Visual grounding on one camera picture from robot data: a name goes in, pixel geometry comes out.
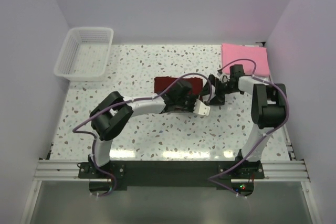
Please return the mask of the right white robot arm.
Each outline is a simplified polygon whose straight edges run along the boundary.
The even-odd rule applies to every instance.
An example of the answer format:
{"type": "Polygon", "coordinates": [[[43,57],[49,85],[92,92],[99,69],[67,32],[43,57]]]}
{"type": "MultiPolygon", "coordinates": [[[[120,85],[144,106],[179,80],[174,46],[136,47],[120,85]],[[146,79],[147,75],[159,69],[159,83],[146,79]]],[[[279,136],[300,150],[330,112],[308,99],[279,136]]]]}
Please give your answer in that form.
{"type": "Polygon", "coordinates": [[[274,84],[257,78],[253,73],[245,74],[243,65],[232,65],[229,78],[209,75],[202,88],[202,95],[209,96],[209,105],[223,105],[225,95],[248,93],[252,97],[251,119],[253,127],[247,142],[238,153],[237,163],[224,171],[246,178],[253,171],[252,162],[259,162],[272,134],[283,127],[289,117],[289,104],[284,84],[274,84]]]}

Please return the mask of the dark red t shirt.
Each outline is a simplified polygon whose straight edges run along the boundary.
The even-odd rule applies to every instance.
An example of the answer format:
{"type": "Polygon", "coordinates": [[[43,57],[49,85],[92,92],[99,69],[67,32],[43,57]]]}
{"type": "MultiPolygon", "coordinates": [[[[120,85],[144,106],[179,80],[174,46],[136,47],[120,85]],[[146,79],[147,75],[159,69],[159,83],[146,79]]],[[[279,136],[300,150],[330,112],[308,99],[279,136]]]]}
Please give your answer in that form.
{"type": "MultiPolygon", "coordinates": [[[[165,89],[167,89],[177,78],[173,77],[155,77],[154,78],[154,93],[161,94],[165,89]]],[[[162,96],[164,99],[165,95],[170,97],[185,97],[187,95],[196,95],[197,99],[200,98],[200,93],[203,88],[203,81],[201,78],[183,78],[178,80],[174,85],[172,85],[162,96]]]]}

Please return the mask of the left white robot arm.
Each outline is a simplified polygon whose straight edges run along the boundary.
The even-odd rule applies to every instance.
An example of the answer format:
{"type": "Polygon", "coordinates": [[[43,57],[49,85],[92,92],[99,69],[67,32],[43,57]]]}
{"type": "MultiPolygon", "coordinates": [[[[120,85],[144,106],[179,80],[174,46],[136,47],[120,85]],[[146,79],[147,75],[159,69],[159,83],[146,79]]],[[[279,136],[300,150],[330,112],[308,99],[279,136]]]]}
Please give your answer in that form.
{"type": "Polygon", "coordinates": [[[91,127],[98,135],[92,148],[91,173],[97,178],[108,174],[113,139],[122,132],[129,119],[145,114],[194,113],[200,100],[192,89],[191,83],[179,80],[150,98],[129,98],[129,103],[119,92],[110,93],[90,114],[95,117],[91,127]]]}

